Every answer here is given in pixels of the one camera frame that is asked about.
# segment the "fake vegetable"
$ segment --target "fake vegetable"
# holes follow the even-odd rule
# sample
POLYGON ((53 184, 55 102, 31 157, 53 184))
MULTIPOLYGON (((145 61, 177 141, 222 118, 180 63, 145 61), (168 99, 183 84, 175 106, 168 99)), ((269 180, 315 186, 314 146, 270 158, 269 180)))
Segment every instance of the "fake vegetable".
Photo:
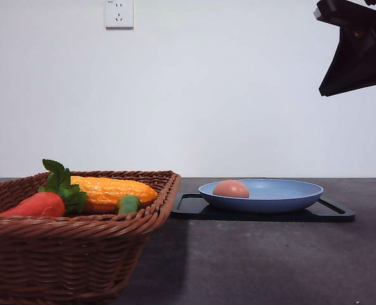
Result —
POLYGON ((141 208, 141 200, 136 195, 125 195, 117 201, 116 214, 131 214, 141 208))
POLYGON ((58 194, 42 192, 22 200, 18 205, 1 213, 1 215, 61 217, 64 212, 65 204, 58 194))
POLYGON ((53 160, 43 159, 42 164, 51 171, 46 184, 38 189, 38 193, 1 215, 61 217, 83 211, 86 193, 81 192, 78 185, 71 184, 70 170, 53 160))
POLYGON ((150 186, 133 180, 72 176, 71 183, 87 192, 85 212, 114 213, 117 201, 125 195, 135 195, 141 208, 150 205, 158 193, 150 186))

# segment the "blue plate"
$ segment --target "blue plate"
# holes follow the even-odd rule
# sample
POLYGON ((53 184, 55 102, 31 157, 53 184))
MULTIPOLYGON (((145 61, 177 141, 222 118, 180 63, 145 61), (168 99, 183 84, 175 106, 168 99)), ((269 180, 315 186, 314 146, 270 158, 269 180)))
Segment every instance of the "blue plate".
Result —
POLYGON ((282 179, 240 179, 249 189, 249 198, 213 195, 217 182, 205 184, 199 193, 216 208, 251 213, 286 213, 313 205, 323 188, 316 184, 282 179))

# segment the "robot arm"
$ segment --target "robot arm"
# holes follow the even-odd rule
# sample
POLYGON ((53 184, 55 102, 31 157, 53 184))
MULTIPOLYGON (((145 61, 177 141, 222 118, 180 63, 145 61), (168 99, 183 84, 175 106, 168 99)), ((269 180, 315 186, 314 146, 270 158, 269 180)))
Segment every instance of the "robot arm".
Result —
POLYGON ((320 0, 314 15, 340 27, 338 48, 319 87, 321 95, 376 85, 376 10, 347 0, 320 0))

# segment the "wicker basket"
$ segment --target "wicker basket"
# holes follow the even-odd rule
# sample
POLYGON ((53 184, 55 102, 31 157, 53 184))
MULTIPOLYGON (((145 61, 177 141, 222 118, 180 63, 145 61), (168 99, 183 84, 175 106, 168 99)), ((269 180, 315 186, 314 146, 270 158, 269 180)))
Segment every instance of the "wicker basket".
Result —
MULTIPOLYGON (((0 183, 0 212, 34 194, 48 172, 0 183)), ((180 176, 164 172, 72 172, 136 180, 158 191, 130 215, 0 216, 0 304, 107 304, 125 286, 152 230, 168 218, 180 176)))

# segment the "green leaf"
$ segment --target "green leaf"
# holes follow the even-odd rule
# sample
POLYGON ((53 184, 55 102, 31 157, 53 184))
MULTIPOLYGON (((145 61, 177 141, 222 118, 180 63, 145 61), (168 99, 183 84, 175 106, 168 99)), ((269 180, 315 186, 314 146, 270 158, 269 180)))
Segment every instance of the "green leaf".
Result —
POLYGON ((43 166, 52 173, 60 173, 65 170, 65 167, 54 160, 42 159, 43 166))
POLYGON ((66 206, 65 214, 81 213, 85 207, 86 195, 86 192, 78 192, 63 198, 66 206))
POLYGON ((51 173, 46 184, 38 188, 38 192, 58 194, 66 206, 65 214, 81 213, 86 203, 86 192, 81 192, 78 184, 71 184, 70 169, 54 160, 42 159, 43 166, 51 173))

